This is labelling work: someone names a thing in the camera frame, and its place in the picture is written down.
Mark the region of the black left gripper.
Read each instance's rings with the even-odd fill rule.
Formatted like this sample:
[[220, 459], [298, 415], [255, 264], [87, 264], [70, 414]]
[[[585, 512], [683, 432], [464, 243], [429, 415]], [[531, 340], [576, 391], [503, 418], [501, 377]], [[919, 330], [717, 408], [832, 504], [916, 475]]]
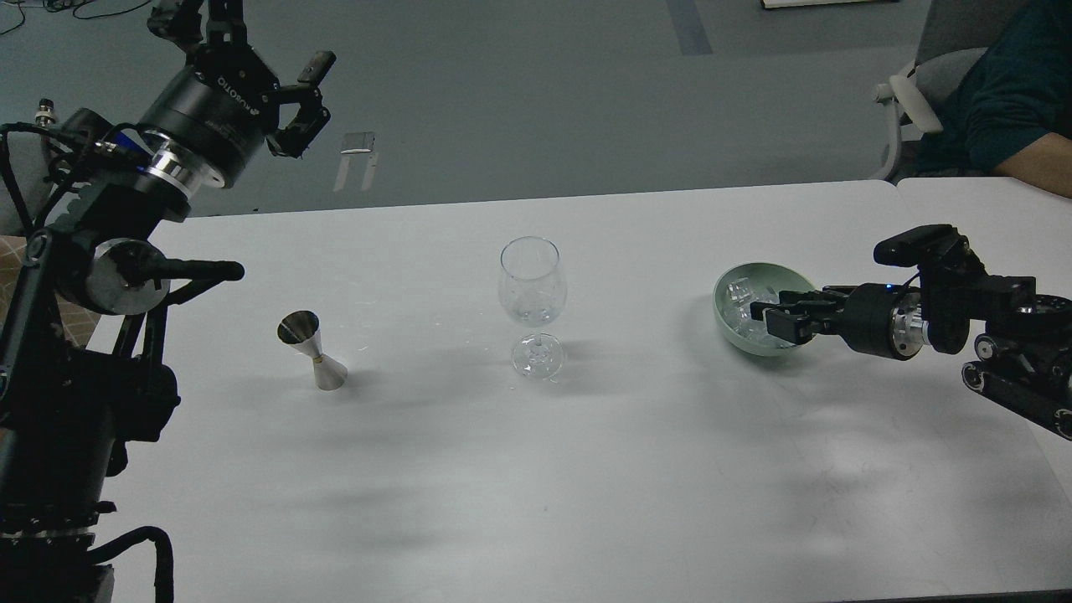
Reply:
[[[147, 19], [151, 34], [184, 53], [185, 67], [165, 85], [139, 119], [145, 132], [164, 135], [200, 157], [217, 188], [237, 183], [267, 142], [271, 155], [298, 159], [332, 118], [319, 85], [336, 64], [333, 52], [315, 52], [296, 83], [278, 84], [267, 67], [245, 64], [242, 1], [158, 1]], [[287, 126], [276, 108], [297, 106]]]

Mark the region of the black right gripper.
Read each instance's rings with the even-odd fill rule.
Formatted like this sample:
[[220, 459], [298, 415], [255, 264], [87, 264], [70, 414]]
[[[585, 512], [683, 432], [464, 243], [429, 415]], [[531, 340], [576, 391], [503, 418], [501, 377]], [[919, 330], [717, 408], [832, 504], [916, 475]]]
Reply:
[[780, 302], [751, 302], [750, 317], [771, 336], [793, 345], [836, 335], [851, 350], [877, 358], [908, 361], [926, 345], [921, 290], [865, 283], [780, 291]]

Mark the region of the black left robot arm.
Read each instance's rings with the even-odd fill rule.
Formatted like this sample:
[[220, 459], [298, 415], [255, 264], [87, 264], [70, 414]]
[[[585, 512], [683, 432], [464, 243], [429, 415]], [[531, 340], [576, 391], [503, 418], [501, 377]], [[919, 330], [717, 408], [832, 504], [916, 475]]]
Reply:
[[301, 157], [330, 113], [317, 52], [283, 85], [245, 38], [244, 4], [161, 1], [147, 26], [184, 52], [184, 67], [133, 123], [81, 108], [57, 122], [51, 100], [32, 122], [3, 126], [3, 183], [23, 236], [3, 290], [3, 600], [108, 602], [111, 561], [148, 542], [153, 600], [175, 599], [172, 538], [153, 526], [95, 545], [115, 511], [106, 477], [126, 443], [157, 442], [178, 407], [163, 361], [168, 310], [244, 277], [222, 260], [165, 256], [149, 238], [179, 223], [202, 187], [229, 188], [267, 146]]

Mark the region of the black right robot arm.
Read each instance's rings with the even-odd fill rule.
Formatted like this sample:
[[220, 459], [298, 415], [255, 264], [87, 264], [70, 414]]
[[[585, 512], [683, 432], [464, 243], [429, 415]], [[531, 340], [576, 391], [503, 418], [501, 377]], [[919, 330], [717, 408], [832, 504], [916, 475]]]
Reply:
[[912, 359], [923, 347], [956, 354], [970, 343], [976, 361], [961, 370], [968, 389], [1069, 439], [1068, 298], [1038, 293], [1033, 277], [989, 274], [949, 224], [905, 230], [877, 242], [873, 255], [914, 268], [915, 277], [903, 285], [781, 291], [774, 304], [751, 302], [750, 315], [781, 341], [838, 336], [877, 358]]

